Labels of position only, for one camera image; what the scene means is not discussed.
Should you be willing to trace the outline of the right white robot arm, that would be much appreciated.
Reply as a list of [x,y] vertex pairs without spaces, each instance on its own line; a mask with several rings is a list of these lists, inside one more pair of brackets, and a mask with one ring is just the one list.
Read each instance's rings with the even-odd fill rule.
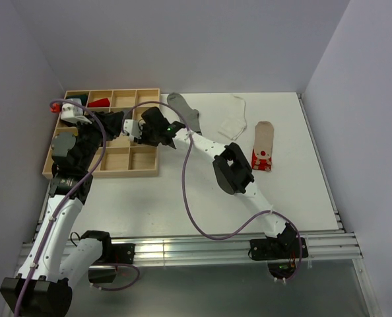
[[123,132],[134,143],[174,148],[187,146],[188,151],[198,150],[211,162],[219,188],[241,201],[251,217],[233,233],[218,237],[227,240],[240,233],[252,221],[258,221],[265,245],[259,247],[262,260],[281,260],[296,257],[302,260],[308,254],[300,231],[294,223],[276,211],[261,193],[250,163],[237,143],[223,144],[212,141],[196,131],[182,113],[176,112],[178,121],[169,122],[159,109],[160,102],[150,102],[138,120],[125,118]]

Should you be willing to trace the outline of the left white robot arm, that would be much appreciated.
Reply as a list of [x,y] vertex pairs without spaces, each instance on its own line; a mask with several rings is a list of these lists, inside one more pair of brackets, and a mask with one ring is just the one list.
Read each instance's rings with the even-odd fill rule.
[[88,231],[63,257],[72,226],[84,207],[106,143],[119,137],[123,113],[91,113],[76,132],[58,133],[51,142],[53,178],[46,212],[33,247],[16,277],[4,278],[0,292],[15,316],[65,316],[73,289],[89,267],[114,254],[107,232]]

